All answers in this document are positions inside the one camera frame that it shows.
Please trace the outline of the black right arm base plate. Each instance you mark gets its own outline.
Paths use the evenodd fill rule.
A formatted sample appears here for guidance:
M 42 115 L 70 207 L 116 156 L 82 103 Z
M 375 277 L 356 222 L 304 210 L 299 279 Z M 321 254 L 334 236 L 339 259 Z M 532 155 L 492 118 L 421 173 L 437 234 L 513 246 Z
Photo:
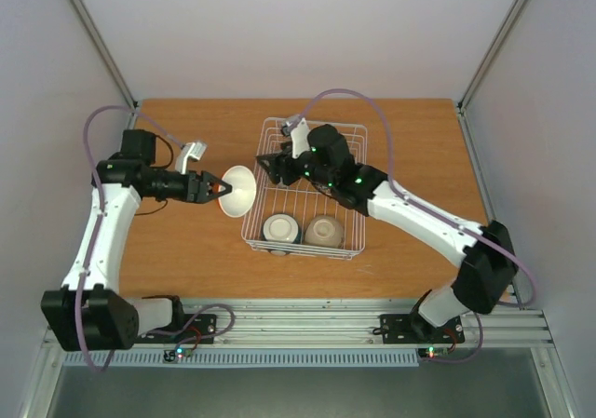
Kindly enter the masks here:
M 420 337 L 413 329 L 408 314 L 382 314 L 379 326 L 373 330 L 384 344 L 462 344 L 466 338 L 461 317 L 455 317 L 442 327 L 426 331 Z

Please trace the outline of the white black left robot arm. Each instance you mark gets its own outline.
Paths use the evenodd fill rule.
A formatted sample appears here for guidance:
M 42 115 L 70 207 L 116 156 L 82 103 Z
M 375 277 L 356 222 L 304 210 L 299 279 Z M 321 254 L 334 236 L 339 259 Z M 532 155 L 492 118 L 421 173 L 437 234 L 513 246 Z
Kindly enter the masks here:
M 231 184 L 207 171 L 170 171 L 156 165 L 155 133 L 127 129 L 119 152 L 100 161 L 92 180 L 88 224 L 74 263 L 57 290 L 47 290 L 41 310 L 67 352 L 130 349 L 154 332 L 182 339 L 188 320 L 180 299 L 162 295 L 128 302 L 119 294 L 119 271 L 142 200 L 206 204 L 231 193 Z

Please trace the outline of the white bowl black rim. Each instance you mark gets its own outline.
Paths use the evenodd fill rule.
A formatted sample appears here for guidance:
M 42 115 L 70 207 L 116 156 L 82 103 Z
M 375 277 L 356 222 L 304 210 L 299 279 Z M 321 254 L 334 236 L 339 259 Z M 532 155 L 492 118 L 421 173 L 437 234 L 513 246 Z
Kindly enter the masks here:
M 262 226 L 261 239 L 282 244 L 299 244 L 302 231 L 298 222 L 285 213 L 273 214 Z

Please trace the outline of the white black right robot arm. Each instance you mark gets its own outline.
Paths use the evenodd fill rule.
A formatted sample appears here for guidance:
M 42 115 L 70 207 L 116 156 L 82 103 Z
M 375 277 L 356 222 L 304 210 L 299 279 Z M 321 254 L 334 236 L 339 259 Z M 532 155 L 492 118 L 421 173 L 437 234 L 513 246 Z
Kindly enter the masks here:
M 279 151 L 256 158 L 270 182 L 305 179 L 342 207 L 399 228 L 457 267 L 452 283 L 430 290 L 411 310 L 409 328 L 417 341 L 435 338 L 467 312 L 493 311 L 519 270 L 506 226 L 458 219 L 405 191 L 382 170 L 358 162 L 332 125 L 285 126 L 282 132 L 287 141 Z

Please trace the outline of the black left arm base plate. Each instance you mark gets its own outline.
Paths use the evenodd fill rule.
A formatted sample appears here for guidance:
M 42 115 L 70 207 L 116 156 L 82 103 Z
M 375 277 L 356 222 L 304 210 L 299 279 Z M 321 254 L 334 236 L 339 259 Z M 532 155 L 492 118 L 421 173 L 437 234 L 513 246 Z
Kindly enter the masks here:
M 217 316 L 215 314 L 201 314 L 193 320 L 185 331 L 176 336 L 148 333 L 138 337 L 135 343 L 174 345 L 180 341 L 188 340 L 190 344 L 194 344 L 198 335 L 201 335 L 200 344 L 213 344 L 214 338 L 211 335 L 215 331 L 217 331 Z

